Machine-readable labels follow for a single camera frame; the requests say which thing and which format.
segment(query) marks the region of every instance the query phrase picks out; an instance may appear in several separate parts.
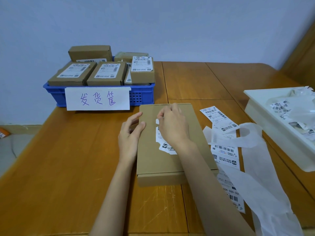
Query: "blue plastic crate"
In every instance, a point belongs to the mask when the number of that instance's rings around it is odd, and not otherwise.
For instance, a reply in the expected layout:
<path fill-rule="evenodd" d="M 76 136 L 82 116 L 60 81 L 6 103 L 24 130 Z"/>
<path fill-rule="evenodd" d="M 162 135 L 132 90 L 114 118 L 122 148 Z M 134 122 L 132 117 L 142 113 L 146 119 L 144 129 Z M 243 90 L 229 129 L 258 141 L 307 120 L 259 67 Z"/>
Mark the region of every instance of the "blue plastic crate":
<path fill-rule="evenodd" d="M 131 87 L 129 91 L 130 106 L 140 106 L 142 104 L 154 104 L 153 89 L 155 84 L 150 85 L 127 85 L 121 87 Z M 47 92 L 49 92 L 57 102 L 58 107 L 66 107 L 67 103 L 65 101 L 65 88 L 63 86 L 49 86 L 45 83 L 43 86 Z M 114 87 L 114 86 L 89 86 L 89 88 L 94 87 Z"/>

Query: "person's left hand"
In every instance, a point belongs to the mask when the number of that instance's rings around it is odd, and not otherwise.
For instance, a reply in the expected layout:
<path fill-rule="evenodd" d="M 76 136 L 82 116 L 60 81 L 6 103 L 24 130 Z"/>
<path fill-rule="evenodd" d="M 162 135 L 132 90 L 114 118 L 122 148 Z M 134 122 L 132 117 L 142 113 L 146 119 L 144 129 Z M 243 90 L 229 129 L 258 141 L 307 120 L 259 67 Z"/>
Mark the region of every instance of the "person's left hand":
<path fill-rule="evenodd" d="M 118 136 L 119 162 L 131 165 L 135 162 L 140 133 L 146 127 L 145 122 L 139 123 L 139 117 L 141 115 L 142 112 L 139 112 L 130 116 L 121 126 Z M 139 123 L 139 125 L 132 130 L 130 127 L 136 123 Z"/>

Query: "forearm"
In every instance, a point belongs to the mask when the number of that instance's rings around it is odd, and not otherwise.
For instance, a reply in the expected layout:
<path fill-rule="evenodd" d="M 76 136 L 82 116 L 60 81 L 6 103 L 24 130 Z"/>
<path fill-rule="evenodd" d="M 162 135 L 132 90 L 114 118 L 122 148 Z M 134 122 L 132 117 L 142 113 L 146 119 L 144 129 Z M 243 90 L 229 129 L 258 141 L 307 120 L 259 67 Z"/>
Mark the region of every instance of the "forearm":
<path fill-rule="evenodd" d="M 181 160 L 206 234 L 254 235 L 207 166 L 196 144 L 188 141 L 175 150 Z"/>
<path fill-rule="evenodd" d="M 131 164 L 118 164 L 90 236 L 123 234 L 131 170 Z"/>

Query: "light blue wall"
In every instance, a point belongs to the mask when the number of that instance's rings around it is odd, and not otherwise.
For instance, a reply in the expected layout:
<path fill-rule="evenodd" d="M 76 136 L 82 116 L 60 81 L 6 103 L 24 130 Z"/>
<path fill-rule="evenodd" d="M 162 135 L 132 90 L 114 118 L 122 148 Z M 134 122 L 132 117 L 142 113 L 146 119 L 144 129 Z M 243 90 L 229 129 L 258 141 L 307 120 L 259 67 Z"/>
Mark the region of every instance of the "light blue wall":
<path fill-rule="evenodd" d="M 314 11 L 315 0 L 0 0 L 0 124 L 45 121 L 55 101 L 42 85 L 73 45 L 279 69 Z"/>

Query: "floor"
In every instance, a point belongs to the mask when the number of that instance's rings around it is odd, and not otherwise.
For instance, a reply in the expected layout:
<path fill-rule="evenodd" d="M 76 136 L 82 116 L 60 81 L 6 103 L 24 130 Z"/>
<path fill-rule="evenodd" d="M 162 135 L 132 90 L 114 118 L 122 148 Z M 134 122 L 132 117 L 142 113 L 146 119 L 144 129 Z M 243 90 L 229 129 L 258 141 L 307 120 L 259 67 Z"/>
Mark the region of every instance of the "floor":
<path fill-rule="evenodd" d="M 0 138 L 0 177 L 15 162 L 34 135 L 12 134 Z"/>

